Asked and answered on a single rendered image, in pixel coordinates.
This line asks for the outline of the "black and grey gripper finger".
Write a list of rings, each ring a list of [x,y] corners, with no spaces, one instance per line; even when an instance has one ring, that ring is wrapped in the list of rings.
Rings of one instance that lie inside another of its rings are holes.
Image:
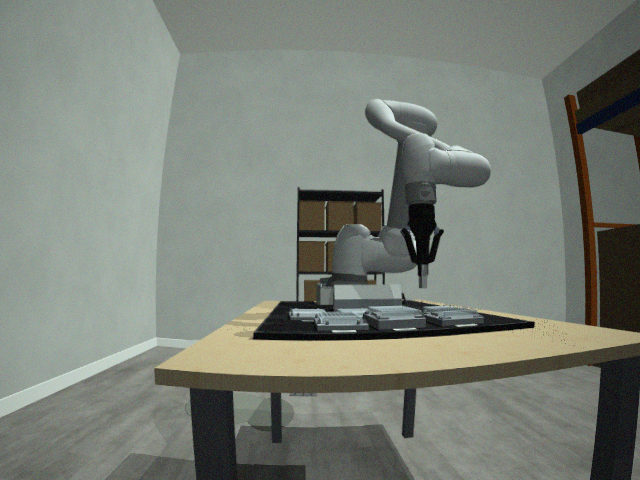
[[[425,288],[425,265],[423,265],[424,256],[423,256],[423,241],[422,241],[423,240],[422,224],[418,224],[417,228],[418,228],[418,237],[417,238],[415,237],[417,255],[416,255],[415,248],[410,235],[409,225],[406,228],[402,229],[400,232],[405,238],[411,261],[418,265],[418,276],[420,276],[419,288]]]
[[[425,288],[427,288],[427,276],[428,276],[428,265],[435,261],[440,237],[442,236],[444,230],[439,229],[437,226],[434,230],[434,238],[431,246],[431,250],[429,253],[429,241],[430,241],[430,224],[426,225],[426,237],[423,237],[423,256],[424,256],[424,264],[425,265]],[[431,254],[432,253],[432,254]],[[431,256],[431,258],[430,258]]]

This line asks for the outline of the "white operator button panel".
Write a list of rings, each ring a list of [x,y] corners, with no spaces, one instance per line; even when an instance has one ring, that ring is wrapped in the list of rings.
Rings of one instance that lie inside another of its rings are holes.
[[[400,284],[392,285],[334,285],[333,310],[360,309],[370,306],[402,306],[402,299],[408,307]]]

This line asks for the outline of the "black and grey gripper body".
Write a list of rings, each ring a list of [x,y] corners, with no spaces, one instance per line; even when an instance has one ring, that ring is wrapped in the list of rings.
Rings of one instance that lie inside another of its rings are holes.
[[[418,203],[409,206],[409,222],[411,232],[418,237],[418,224],[422,224],[423,237],[426,237],[426,225],[430,224],[430,235],[435,230],[437,224],[435,222],[435,210],[433,204]]]

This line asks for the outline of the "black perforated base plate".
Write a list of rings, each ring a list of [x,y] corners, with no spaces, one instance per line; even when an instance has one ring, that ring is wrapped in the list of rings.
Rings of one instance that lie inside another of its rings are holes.
[[[334,312],[333,305],[316,305],[308,301],[280,301],[275,309],[289,313],[290,309],[325,309]],[[479,312],[478,312],[479,313]],[[275,312],[267,316],[254,331],[253,340],[296,340],[296,341],[332,341],[332,340],[375,340],[433,337],[447,335],[473,334],[495,331],[534,328],[535,322],[479,313],[484,317],[483,324],[478,326],[456,327],[439,326],[426,321],[425,328],[417,330],[394,331],[378,330],[369,325],[369,330],[358,330],[352,333],[333,333],[332,331],[317,331],[314,322],[290,320],[289,315]]]

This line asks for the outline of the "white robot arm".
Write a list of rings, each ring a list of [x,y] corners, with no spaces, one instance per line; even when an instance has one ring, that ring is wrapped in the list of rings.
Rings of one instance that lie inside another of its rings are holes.
[[[432,138],[437,118],[424,107],[375,99],[366,105],[365,115],[374,128],[398,142],[388,220],[378,237],[360,224],[341,228],[334,243],[332,276],[320,279],[332,287],[367,284],[370,271],[402,273],[414,269],[417,264],[411,262],[400,232],[408,226],[409,205],[435,204],[436,184],[478,187],[491,173],[483,156]]]

